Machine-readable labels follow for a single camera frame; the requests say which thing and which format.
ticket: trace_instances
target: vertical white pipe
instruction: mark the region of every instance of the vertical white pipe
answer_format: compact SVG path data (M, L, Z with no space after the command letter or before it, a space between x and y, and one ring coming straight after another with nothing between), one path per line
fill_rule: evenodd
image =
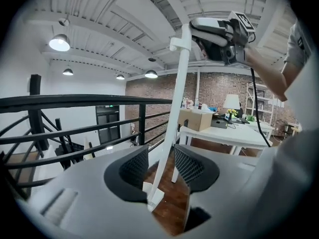
M196 95L195 100L198 100L198 93L199 93L199 78L200 78L200 68L197 69L197 85L196 85Z
M181 29L182 29L182 36L180 41L184 43L189 43L188 46L191 47L191 32L189 29L189 24L184 24L181 27ZM159 186L160 179L163 175L163 172L166 166L170 148L172 146L173 140L176 135L177 120L178 120L178 115L180 111L180 105L183 99L185 81L187 76L189 52L190 51L186 48L182 48L182 51L180 52L176 84L175 84L173 101L171 104L171 109L169 114L165 140L163 143L163 149L161 150L161 153L160 153L159 166L155 175L154 183L153 183L151 192L149 194L149 200L152 200L156 192L156 189Z

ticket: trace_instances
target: cardboard box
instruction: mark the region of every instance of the cardboard box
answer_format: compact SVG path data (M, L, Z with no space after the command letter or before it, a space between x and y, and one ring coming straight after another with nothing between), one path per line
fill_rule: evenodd
M188 120L188 128L196 131L201 131L210 127L212 116L212 113L201 114L192 112L192 110L190 109L180 110L178 116L178 124L184 125L184 122Z

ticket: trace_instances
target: green plant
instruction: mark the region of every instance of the green plant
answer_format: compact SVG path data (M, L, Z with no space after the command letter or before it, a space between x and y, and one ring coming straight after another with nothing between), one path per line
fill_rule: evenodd
M254 116L252 116L252 115L247 115L246 120L247 120L247 121L254 122L254 121L255 121L255 118L254 118Z

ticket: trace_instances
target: white pole base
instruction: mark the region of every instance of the white pole base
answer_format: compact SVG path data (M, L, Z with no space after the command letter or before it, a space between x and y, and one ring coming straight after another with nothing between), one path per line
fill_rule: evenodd
M149 196L152 186L153 186L152 183L149 183L149 182L143 183L143 191L147 194L147 196ZM148 210L152 212L159 205L163 197L164 197L164 192L160 189L156 189L153 198L151 200L148 199Z

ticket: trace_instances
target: white desk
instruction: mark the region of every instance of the white desk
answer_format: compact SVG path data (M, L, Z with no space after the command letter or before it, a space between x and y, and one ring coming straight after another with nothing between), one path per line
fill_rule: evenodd
M259 132L254 131L244 124L236 124L236 129L230 127L218 128L209 127L202 131L195 131L182 126L180 128L179 144L186 144L186 137L188 136L187 145L190 145L191 138L198 138L206 141L217 142L221 144L232 145L230 151L231 155L239 155L241 148L264 149L267 144ZM174 169L172 182L176 182L178 177L178 170Z
M259 132L259 129L258 129L258 124L257 122L249 122L249 124L247 124L248 127L252 128L254 131L257 131ZM270 139L270 136L273 132L273 130L275 129L274 127L272 126L269 126L268 124L266 123L263 123L263 122L260 122L260 128L263 132L266 133L266 139Z

